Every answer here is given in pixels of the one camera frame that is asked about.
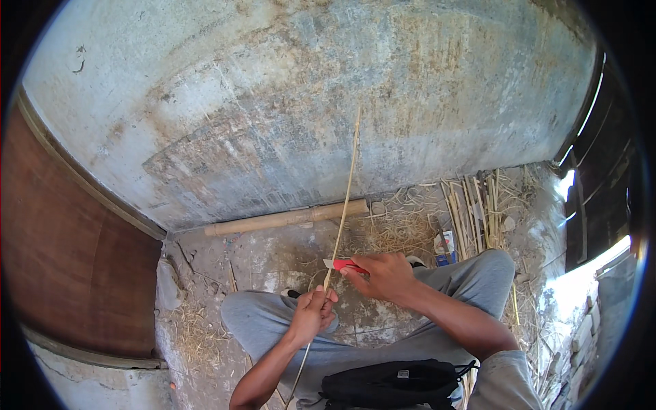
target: gray sweatpants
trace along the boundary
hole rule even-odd
[[[488,250],[474,258],[436,269],[413,268],[415,277],[433,289],[487,312],[499,319],[503,312],[515,267],[507,253]],[[224,323],[237,341],[257,361],[289,328],[296,299],[258,291],[240,291],[226,297],[221,306]],[[287,366],[281,383],[291,388],[303,359],[301,349]],[[321,380],[328,375],[384,363],[437,359],[466,365],[474,358],[432,322],[419,326],[405,338],[377,349],[356,348],[320,333],[314,339],[295,396],[302,409],[323,409]]]

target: red utility knife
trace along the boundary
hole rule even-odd
[[[350,259],[324,259],[323,263],[325,263],[326,268],[332,268],[337,271],[339,271],[341,268],[351,268],[355,270],[356,272],[360,272],[361,274],[367,274],[369,275],[369,272],[364,270],[363,268],[360,268],[358,265],[356,265],[355,262],[353,262]]]

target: forearm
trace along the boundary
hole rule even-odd
[[[426,316],[480,361],[501,350],[519,350],[500,321],[421,282],[414,284],[400,304]]]
[[[280,377],[300,346],[287,333],[241,378],[230,398],[230,410],[262,407],[274,393]]]

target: right hand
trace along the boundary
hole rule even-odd
[[[342,268],[339,272],[366,297],[406,307],[415,294],[414,289],[422,284],[402,253],[353,255],[351,260],[369,272],[369,280],[351,268]]]

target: hand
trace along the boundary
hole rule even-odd
[[[334,290],[323,292],[323,286],[317,286],[312,292],[298,297],[298,306],[291,320],[286,336],[297,348],[310,343],[317,333],[326,330],[335,318],[333,304],[339,298]]]
[[[339,272],[366,297],[387,300],[407,307],[414,290],[422,283],[415,279],[412,266],[402,253],[353,255],[351,260],[369,272],[369,280],[351,268]]]

